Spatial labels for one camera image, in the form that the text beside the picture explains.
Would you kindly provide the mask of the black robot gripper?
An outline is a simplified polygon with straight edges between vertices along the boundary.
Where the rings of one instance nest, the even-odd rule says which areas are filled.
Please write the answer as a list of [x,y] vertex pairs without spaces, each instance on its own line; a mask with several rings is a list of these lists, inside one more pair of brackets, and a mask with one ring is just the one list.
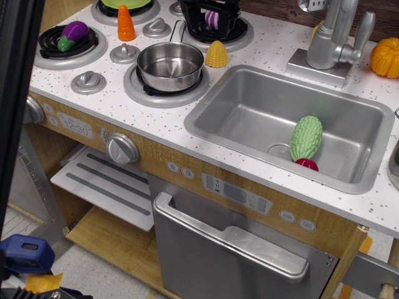
[[219,14],[219,33],[228,35],[234,29],[240,13],[239,1],[180,0],[178,2],[188,28],[191,30],[197,29],[199,24],[205,21],[202,10],[207,10]]

